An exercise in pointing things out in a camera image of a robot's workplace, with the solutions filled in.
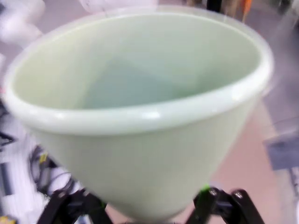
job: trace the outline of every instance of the floor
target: floor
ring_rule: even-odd
[[[165,0],[164,2],[181,4],[180,0]],[[261,210],[262,215],[267,220],[266,223],[278,224],[281,216],[284,224],[294,224],[296,223],[294,195],[292,195],[289,174],[283,169],[275,173],[271,171],[270,162],[262,142],[274,136],[295,133],[299,128],[299,103],[297,102],[299,101],[299,89],[297,88],[299,85],[299,63],[297,63],[299,58],[299,28],[293,29],[292,16],[281,17],[264,1],[260,2],[254,1],[255,9],[249,14],[246,23],[259,32],[271,45],[276,60],[275,73],[269,88],[264,93],[263,102],[257,108],[258,112],[255,113],[245,128],[243,136],[232,150],[227,161],[223,163],[221,167],[223,172],[216,173],[213,181],[222,183],[225,189],[234,186],[249,188],[257,201],[258,209]],[[75,0],[45,0],[45,3],[45,14],[37,24],[44,33],[88,15],[80,3]],[[17,46],[0,42],[0,53],[7,57],[6,66],[20,51],[21,49]],[[9,125],[5,127],[5,130],[18,136],[19,141],[15,147],[7,149],[8,153],[1,154],[0,160],[7,161],[12,158],[13,164],[18,164],[18,166],[12,166],[10,172],[13,176],[18,177],[13,185],[15,191],[21,192],[20,194],[23,196],[12,195],[4,198],[6,212],[19,217],[21,224],[35,223],[36,215],[41,212],[46,203],[43,197],[35,193],[28,178],[27,164],[24,159],[27,158],[35,141],[28,137],[17,121],[8,117],[7,124]],[[242,157],[242,154],[250,155],[254,160],[257,157],[260,164],[259,170],[256,170],[252,163],[246,163],[246,157]],[[236,177],[240,173],[236,173],[238,167],[235,163],[236,161],[240,162],[240,160],[244,161],[240,168],[244,172],[244,176],[241,178]],[[255,172],[262,171],[259,175],[255,175],[255,172],[250,171],[249,168],[255,169]],[[282,191],[290,193],[285,196],[281,194]]]

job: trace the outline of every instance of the black cable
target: black cable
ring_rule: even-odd
[[[31,176],[33,182],[35,183],[36,190],[46,196],[51,196],[53,192],[49,192],[50,186],[53,184],[53,182],[59,177],[62,176],[62,174],[67,174],[69,172],[64,172],[62,174],[59,174],[55,176],[52,179],[50,176],[46,175],[44,176],[42,168],[47,169],[47,171],[51,172],[52,168],[57,167],[56,164],[44,153],[41,147],[36,146],[33,152],[29,155],[28,158],[28,164],[29,164],[29,175]],[[75,185],[75,181],[72,177],[69,178],[68,182],[64,187],[62,187],[60,190],[66,191],[67,193],[70,193]]]

